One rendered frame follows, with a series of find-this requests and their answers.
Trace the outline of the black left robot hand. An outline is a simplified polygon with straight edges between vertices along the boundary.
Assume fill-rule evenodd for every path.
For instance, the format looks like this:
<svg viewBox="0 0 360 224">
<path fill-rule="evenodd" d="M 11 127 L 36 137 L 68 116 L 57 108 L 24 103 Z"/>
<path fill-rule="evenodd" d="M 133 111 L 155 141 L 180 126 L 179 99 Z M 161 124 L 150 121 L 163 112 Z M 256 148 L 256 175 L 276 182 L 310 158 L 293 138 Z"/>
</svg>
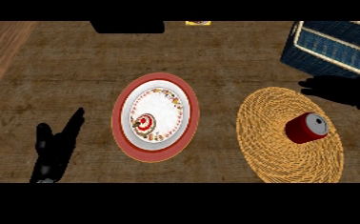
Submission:
<svg viewBox="0 0 360 224">
<path fill-rule="evenodd" d="M 36 151 L 39 154 L 31 183 L 57 183 L 65 174 L 76 150 L 76 139 L 85 123 L 85 109 L 79 109 L 58 134 L 46 123 L 37 126 Z"/>
</svg>

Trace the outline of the red round placemat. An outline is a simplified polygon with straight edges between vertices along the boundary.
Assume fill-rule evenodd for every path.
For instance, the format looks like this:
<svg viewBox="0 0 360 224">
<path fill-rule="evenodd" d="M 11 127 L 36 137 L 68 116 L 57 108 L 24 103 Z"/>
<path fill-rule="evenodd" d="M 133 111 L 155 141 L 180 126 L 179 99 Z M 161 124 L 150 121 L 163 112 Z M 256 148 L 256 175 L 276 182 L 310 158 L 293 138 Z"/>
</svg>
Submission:
<svg viewBox="0 0 360 224">
<path fill-rule="evenodd" d="M 150 73 L 126 87 L 114 104 L 117 145 L 138 161 L 166 161 L 186 149 L 198 120 L 200 105 L 188 82 L 170 73 Z"/>
</svg>

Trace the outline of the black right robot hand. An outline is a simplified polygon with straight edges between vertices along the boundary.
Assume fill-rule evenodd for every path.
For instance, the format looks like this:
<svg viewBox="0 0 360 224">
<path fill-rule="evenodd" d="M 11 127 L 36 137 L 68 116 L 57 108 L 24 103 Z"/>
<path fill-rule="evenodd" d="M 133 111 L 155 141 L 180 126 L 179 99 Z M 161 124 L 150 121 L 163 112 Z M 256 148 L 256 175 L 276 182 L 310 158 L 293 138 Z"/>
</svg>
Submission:
<svg viewBox="0 0 360 224">
<path fill-rule="evenodd" d="M 322 75 L 300 81 L 301 93 L 332 102 L 346 104 L 360 110 L 360 77 L 346 78 Z"/>
</svg>

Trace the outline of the black appliance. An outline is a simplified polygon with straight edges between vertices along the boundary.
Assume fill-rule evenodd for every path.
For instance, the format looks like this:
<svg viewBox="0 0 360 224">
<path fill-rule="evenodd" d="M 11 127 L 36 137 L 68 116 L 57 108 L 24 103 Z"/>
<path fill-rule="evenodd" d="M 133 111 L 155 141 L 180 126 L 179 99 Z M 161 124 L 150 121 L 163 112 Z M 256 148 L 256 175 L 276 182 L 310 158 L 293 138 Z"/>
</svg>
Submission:
<svg viewBox="0 0 360 224">
<path fill-rule="evenodd" d="M 166 23 L 163 21 L 92 21 L 98 33 L 164 33 Z"/>
</svg>

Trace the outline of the blue woven basket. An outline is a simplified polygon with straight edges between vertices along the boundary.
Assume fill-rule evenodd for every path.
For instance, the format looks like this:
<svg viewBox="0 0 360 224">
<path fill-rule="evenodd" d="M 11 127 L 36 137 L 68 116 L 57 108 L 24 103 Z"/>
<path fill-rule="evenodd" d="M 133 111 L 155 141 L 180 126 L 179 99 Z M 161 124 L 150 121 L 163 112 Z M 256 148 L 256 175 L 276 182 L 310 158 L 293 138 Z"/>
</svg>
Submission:
<svg viewBox="0 0 360 224">
<path fill-rule="evenodd" d="M 360 77 L 360 21 L 296 21 L 281 61 L 312 76 Z"/>
</svg>

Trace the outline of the white patterned plate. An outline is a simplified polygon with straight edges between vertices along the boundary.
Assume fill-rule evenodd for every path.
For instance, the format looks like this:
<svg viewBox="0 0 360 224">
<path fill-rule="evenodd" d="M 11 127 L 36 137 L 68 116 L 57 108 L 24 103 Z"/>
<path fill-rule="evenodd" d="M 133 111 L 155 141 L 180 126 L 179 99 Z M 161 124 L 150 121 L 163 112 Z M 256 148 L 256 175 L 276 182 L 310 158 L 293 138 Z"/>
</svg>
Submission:
<svg viewBox="0 0 360 224">
<path fill-rule="evenodd" d="M 170 147 L 189 125 L 191 101 L 173 82 L 142 83 L 126 99 L 121 128 L 132 144 L 147 151 Z"/>
</svg>

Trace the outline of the red can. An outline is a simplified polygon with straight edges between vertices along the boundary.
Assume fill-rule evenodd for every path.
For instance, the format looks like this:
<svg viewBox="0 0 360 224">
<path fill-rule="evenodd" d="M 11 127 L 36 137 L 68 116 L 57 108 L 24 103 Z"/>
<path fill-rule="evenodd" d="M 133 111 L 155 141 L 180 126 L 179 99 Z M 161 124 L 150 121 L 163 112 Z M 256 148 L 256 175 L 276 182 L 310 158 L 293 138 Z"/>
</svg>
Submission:
<svg viewBox="0 0 360 224">
<path fill-rule="evenodd" d="M 315 112 L 303 113 L 285 124 L 285 135 L 297 144 L 304 144 L 322 139 L 328 133 L 328 121 L 325 117 Z"/>
</svg>

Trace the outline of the woven straw round placemat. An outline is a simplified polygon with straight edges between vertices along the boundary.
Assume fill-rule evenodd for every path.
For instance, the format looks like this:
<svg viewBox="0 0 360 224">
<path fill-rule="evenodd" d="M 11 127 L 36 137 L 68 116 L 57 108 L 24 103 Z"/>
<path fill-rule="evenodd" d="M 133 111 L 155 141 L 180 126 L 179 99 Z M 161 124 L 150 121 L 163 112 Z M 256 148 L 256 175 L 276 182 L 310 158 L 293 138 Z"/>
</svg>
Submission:
<svg viewBox="0 0 360 224">
<path fill-rule="evenodd" d="M 327 119 L 330 132 L 322 139 L 297 144 L 285 135 L 285 124 L 304 112 Z M 257 90 L 240 107 L 237 135 L 247 162 L 265 182 L 341 181 L 343 140 L 321 106 L 300 92 L 281 87 Z"/>
</svg>

